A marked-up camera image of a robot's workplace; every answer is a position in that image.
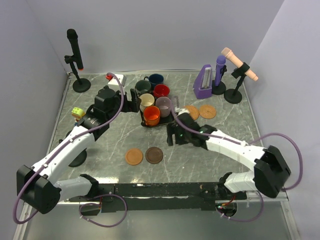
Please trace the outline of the dark wood coaster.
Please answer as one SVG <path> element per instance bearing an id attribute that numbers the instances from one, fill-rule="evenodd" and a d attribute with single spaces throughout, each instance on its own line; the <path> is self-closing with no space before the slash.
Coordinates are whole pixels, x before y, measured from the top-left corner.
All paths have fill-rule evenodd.
<path id="1" fill-rule="evenodd" d="M 158 147 L 150 147 L 145 152 L 146 160 L 151 164 L 158 164 L 163 160 L 163 151 Z"/>

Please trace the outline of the woven rattan coaster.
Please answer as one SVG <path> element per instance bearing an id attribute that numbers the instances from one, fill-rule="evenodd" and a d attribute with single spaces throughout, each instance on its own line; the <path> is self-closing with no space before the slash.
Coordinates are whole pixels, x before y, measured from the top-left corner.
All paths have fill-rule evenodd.
<path id="1" fill-rule="evenodd" d="M 212 105 L 204 104 L 199 108 L 199 114 L 205 119 L 213 119 L 217 115 L 217 111 Z"/>
<path id="2" fill-rule="evenodd" d="M 200 112 L 195 106 L 186 105 L 184 108 L 189 111 L 189 115 L 192 117 L 193 120 L 197 120 L 199 118 Z"/>

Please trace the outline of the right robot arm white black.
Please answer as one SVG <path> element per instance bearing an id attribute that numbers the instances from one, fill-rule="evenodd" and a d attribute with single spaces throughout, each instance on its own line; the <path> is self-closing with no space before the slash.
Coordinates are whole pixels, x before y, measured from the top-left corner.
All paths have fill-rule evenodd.
<path id="1" fill-rule="evenodd" d="M 280 150 L 270 145 L 250 145 L 237 140 L 210 125 L 200 126 L 184 112 L 166 127 L 167 144 L 185 145 L 222 154 L 248 168 L 247 172 L 227 172 L 217 184 L 220 197 L 230 199 L 239 192 L 258 191 L 268 198 L 276 198 L 291 175 Z"/>

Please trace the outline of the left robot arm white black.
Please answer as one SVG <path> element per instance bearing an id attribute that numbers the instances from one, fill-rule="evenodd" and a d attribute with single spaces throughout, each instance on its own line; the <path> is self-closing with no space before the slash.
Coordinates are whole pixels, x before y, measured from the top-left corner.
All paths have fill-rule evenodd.
<path id="1" fill-rule="evenodd" d="M 60 175 L 90 145 L 106 132 L 119 113 L 140 110 L 141 100 L 130 89 L 131 100 L 123 90 L 100 89 L 85 115 L 68 136 L 46 157 L 32 167 L 23 165 L 16 173 L 18 197 L 41 214 L 50 212 L 58 202 L 82 196 L 87 201 L 99 195 L 99 182 L 88 174 L 60 181 Z"/>

